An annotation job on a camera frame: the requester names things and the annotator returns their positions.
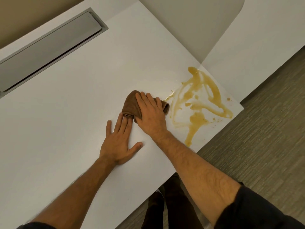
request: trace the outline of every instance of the leg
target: leg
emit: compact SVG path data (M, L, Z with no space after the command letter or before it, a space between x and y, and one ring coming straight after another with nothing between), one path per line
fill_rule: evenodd
M154 192L148 198L148 208L142 229L163 229L164 198L159 192Z
M175 173L163 184L168 209L168 227L169 229L203 229L194 207L185 196L180 183L180 178Z

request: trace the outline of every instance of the folded towel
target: folded towel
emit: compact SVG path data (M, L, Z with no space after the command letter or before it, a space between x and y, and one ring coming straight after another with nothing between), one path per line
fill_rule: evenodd
M127 96L122 109L122 113L124 117L134 118L136 116L142 119L142 112L138 105L137 99L135 98L136 93L141 94L139 91L134 90ZM170 105L163 100L161 100L161 103L162 103L163 112L166 115L170 109Z

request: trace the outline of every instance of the yellow liquid spill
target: yellow liquid spill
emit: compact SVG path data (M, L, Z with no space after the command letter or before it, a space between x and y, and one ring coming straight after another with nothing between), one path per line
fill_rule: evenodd
M170 118L172 118L173 124L175 127L189 127L189 132L185 140L186 146L191 146L192 139L196 132L199 130L199 128L202 125L207 125L210 122L205 119L204 114L202 112L202 109L207 109L208 111L212 112L213 114L223 117L223 118L232 118L233 113L222 103L221 101L221 95L219 92L219 89L215 82L206 75L203 71L200 71L196 69L195 67L189 67L189 73L193 75L192 78L190 78L188 81L181 83L182 87L179 89L178 92L172 93L166 100L168 100L171 97L177 96L177 101L173 105L173 101L171 103L172 106L172 113ZM189 86L189 89L184 93L183 97L180 97L181 92L185 89L186 86ZM195 103L187 103L188 100L192 99L194 96L194 93L201 90L202 87L205 88L208 100L215 104L217 107L221 108L223 112L217 111L213 109L211 106L203 104L199 101L196 101ZM208 88L210 88L213 95L211 95L208 91ZM190 116L190 123L181 123L176 122L175 116L179 110L182 109L181 105L184 104L186 107L191 106L190 109L194 111L193 115Z

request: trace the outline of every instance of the person's right arm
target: person's right arm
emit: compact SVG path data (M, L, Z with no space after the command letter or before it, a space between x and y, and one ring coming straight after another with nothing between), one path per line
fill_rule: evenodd
M214 226L223 210L234 202L240 184L215 168L177 140L167 129L161 100L136 94L142 119L139 127L170 159L186 189L201 212Z

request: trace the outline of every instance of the shirt sleeve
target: shirt sleeve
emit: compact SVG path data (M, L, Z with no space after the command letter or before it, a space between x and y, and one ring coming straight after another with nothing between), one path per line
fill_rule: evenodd
M224 209L216 222L215 229L223 228L305 229L305 226L284 215L249 188L241 186L234 202Z
M56 229L45 223L33 222L19 226L17 229Z

